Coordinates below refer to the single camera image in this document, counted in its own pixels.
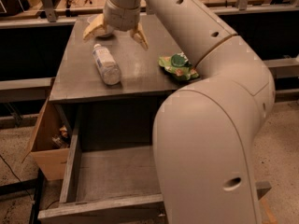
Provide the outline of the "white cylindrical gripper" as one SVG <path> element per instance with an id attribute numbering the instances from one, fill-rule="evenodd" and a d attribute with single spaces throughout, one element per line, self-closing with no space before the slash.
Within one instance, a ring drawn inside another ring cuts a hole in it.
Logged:
<path id="1" fill-rule="evenodd" d="M 140 20 L 141 0 L 106 0 L 103 14 L 97 15 L 83 32 L 83 40 L 107 34 L 107 25 L 119 31 L 130 31 L 130 37 L 144 50 L 149 48 Z"/>

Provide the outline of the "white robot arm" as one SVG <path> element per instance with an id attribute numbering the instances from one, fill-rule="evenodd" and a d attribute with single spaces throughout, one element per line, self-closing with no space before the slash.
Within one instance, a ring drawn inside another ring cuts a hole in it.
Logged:
<path id="1" fill-rule="evenodd" d="M 262 224 L 250 150 L 275 102 L 271 72 L 198 0 L 106 0 L 84 39 L 113 27 L 145 46 L 142 1 L 201 76 L 167 97 L 153 125 L 169 224 Z"/>

